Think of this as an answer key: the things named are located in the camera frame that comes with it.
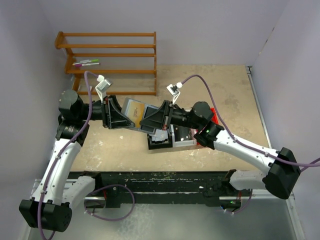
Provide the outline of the wooden shelf rack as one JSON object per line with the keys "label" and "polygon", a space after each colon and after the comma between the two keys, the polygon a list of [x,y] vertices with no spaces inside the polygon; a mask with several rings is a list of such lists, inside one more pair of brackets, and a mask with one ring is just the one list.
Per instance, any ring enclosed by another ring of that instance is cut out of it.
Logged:
{"label": "wooden shelf rack", "polygon": [[[123,80],[112,95],[157,94],[156,32],[58,32],[54,46],[65,50],[64,72],[73,75],[72,89],[85,94],[84,72]],[[100,65],[74,67],[80,61],[99,59]]]}

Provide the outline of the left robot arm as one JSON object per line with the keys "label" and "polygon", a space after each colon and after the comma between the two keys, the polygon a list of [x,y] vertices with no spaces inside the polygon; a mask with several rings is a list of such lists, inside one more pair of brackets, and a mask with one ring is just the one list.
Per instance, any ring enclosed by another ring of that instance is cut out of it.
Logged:
{"label": "left robot arm", "polygon": [[98,101],[84,103],[76,91],[67,90],[60,97],[58,110],[58,128],[48,167],[30,199],[23,199],[18,208],[28,226],[41,233],[64,232],[73,209],[84,197],[106,192],[98,172],[84,172],[65,188],[73,162],[87,137],[89,122],[101,121],[109,129],[133,126],[122,114],[115,95],[103,94]]}

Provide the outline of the white VIP cards pile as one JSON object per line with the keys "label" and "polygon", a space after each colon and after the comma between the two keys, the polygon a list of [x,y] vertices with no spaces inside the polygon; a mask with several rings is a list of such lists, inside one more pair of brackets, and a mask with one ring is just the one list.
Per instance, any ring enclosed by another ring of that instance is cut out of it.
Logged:
{"label": "white VIP cards pile", "polygon": [[168,139],[168,131],[157,129],[155,133],[151,134],[150,136],[153,142],[163,142]]}

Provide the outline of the green marker pen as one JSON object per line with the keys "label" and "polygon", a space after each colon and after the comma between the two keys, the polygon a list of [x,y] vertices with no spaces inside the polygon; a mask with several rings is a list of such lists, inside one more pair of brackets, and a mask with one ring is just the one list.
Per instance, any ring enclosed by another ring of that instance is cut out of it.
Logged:
{"label": "green marker pen", "polygon": [[99,59],[86,59],[86,60],[81,60],[80,63],[85,64],[85,63],[96,63],[99,62]]}

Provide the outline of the white plastic bin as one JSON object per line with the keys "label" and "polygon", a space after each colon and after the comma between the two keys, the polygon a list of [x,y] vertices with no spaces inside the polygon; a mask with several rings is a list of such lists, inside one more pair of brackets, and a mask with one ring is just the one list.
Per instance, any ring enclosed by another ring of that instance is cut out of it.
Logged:
{"label": "white plastic bin", "polygon": [[194,135],[197,133],[196,130],[188,127],[171,125],[171,135],[172,135],[172,146],[174,148],[178,147],[190,147],[197,144]]}

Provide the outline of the black cards pile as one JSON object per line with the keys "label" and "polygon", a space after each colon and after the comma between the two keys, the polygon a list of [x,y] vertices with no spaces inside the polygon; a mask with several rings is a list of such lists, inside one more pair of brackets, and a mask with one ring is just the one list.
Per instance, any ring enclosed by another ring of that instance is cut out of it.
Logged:
{"label": "black cards pile", "polygon": [[174,125],[174,139],[176,142],[190,141],[192,139],[192,130],[187,127]]}

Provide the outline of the black plastic bin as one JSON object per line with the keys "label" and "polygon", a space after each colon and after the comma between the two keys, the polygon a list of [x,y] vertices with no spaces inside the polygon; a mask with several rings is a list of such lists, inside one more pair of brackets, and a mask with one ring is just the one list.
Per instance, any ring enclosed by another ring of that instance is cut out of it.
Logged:
{"label": "black plastic bin", "polygon": [[151,135],[147,134],[147,144],[149,150],[169,149],[173,147],[173,137],[170,130],[167,130],[168,139],[166,141],[152,141]]}

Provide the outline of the pink marker pen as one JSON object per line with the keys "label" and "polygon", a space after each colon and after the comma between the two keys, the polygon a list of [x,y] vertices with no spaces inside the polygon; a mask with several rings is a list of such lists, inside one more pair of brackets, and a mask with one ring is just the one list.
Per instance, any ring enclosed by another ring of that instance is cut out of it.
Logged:
{"label": "pink marker pen", "polygon": [[89,62],[89,63],[74,64],[73,66],[76,68],[80,68],[80,67],[94,66],[94,65],[100,65],[100,63],[99,62]]}

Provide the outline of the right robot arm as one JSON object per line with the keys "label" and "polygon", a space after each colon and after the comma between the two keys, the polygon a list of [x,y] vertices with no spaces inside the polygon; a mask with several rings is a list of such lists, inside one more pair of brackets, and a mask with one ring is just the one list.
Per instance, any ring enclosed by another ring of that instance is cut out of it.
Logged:
{"label": "right robot arm", "polygon": [[283,147],[276,150],[240,138],[213,122],[214,113],[205,101],[196,102],[185,110],[165,100],[157,110],[147,113],[140,125],[163,130],[176,125],[196,130],[194,138],[203,147],[235,156],[256,171],[230,170],[229,184],[236,190],[263,189],[273,196],[286,200],[301,174],[293,152]]}

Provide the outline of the red plastic bin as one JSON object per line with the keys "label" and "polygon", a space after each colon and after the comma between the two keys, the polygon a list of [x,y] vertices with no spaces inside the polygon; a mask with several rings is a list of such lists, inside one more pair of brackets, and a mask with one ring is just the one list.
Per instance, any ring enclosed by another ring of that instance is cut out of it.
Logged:
{"label": "red plastic bin", "polygon": [[223,128],[218,123],[216,110],[213,107],[210,110],[213,114],[211,120],[202,129],[196,130],[194,138],[197,145],[214,150],[214,142],[218,139],[217,136]]}

